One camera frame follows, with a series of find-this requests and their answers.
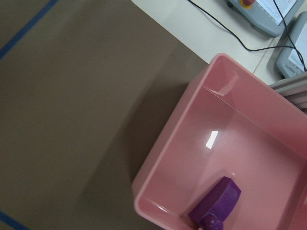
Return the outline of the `grey teach pendant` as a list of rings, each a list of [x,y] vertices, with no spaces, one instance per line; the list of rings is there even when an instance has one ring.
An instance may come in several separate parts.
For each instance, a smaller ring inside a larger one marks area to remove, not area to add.
[[[268,68],[275,82],[303,74],[307,69],[307,12],[301,12],[290,23],[289,33],[284,33],[273,51]]]
[[[302,7],[303,0],[227,0],[228,7],[270,37],[280,36]]]

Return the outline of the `blue tape grid lines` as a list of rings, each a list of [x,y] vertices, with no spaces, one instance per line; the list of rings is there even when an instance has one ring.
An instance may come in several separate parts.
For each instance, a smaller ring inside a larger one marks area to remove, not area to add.
[[[1,49],[0,59],[2,60],[17,43],[58,3],[58,0],[49,0]],[[29,230],[28,227],[15,220],[13,217],[0,212],[0,221],[9,226],[12,230]]]

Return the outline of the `aluminium frame post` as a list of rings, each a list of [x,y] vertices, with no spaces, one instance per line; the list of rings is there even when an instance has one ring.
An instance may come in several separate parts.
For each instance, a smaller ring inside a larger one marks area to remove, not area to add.
[[[298,109],[307,113],[307,73],[280,80],[270,87]]]

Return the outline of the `pink plastic box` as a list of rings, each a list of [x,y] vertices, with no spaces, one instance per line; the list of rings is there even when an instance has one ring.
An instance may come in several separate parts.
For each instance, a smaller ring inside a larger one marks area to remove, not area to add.
[[[241,190],[226,230],[307,227],[307,116],[226,54],[188,85],[132,183],[135,211],[165,230],[223,178]]]

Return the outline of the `purple toy block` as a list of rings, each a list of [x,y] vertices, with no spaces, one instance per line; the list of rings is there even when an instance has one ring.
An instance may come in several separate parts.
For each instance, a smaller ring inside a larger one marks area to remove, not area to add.
[[[235,182],[223,177],[189,212],[189,218],[203,230],[222,230],[240,195],[241,190]]]

